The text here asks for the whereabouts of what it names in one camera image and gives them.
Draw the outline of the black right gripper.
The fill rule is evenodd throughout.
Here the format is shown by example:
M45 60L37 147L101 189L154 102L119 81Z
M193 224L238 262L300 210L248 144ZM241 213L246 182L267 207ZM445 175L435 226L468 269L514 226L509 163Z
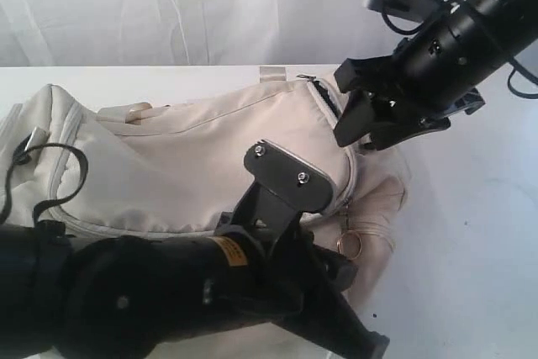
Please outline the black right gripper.
M366 92L392 94L394 103L370 132L377 150L449 129L453 114L473 114L485 104L477 85L514 57L517 42L508 35L474 7L459 5L393 56L346 59L334 73L340 92L351 92L335 126L338 146L369 132L376 114Z

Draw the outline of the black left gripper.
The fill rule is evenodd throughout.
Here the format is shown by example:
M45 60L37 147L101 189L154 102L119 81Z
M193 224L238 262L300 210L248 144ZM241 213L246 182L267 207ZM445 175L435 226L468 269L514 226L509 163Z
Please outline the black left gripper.
M204 333L272 323L343 358L382 358L389 338L368 330L345 300L357 266L314 244L305 214L253 182L215 234L235 241L247 263L214 279Z

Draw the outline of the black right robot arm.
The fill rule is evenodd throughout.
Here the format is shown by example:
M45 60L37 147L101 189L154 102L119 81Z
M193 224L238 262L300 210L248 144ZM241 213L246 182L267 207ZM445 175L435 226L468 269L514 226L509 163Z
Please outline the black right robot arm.
M537 0L363 0L387 26L401 29L391 55L348 59L335 71L348 97L334 129L340 146L369 138L384 150L415 136L443 131L451 116L484 104L478 85L500 67L529 82L537 75L517 55L537 38Z

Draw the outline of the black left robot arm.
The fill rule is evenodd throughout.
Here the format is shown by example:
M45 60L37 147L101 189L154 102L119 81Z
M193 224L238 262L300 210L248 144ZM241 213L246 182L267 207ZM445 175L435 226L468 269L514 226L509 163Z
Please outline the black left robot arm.
M303 207L259 184L216 234L146 240L1 228L1 355L145 358L163 342L272 324L345 358L380 358L341 295L346 259L314 245Z

